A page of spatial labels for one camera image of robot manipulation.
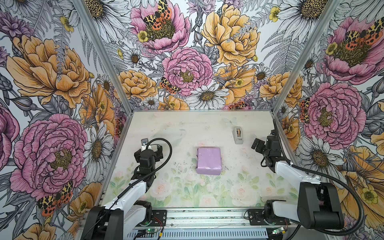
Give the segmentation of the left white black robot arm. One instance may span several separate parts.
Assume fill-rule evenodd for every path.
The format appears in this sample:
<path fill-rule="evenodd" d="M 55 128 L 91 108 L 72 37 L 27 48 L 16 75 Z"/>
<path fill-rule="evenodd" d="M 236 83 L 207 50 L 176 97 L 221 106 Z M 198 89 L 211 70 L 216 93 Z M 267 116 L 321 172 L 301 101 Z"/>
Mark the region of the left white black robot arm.
<path fill-rule="evenodd" d="M 151 221 L 152 204 L 139 199 L 148 192 L 156 172 L 163 167 L 156 167 L 163 158 L 163 147 L 147 144 L 134 157 L 139 165 L 129 185 L 109 203 L 90 210 L 82 240 L 122 240 L 136 225 Z"/>

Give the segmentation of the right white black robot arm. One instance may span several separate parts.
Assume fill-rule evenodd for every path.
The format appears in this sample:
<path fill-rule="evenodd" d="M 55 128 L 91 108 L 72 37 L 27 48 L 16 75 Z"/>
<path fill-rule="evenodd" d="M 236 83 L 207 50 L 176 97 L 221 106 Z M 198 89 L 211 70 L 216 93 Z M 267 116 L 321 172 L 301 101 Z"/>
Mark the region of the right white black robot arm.
<path fill-rule="evenodd" d="M 344 217 L 337 189 L 297 169 L 283 156 L 279 137 L 274 131 L 266 140 L 255 139 L 251 148 L 263 155 L 262 166 L 286 180 L 298 190 L 298 201 L 267 200 L 260 217 L 268 224 L 292 220 L 306 229 L 341 230 Z"/>

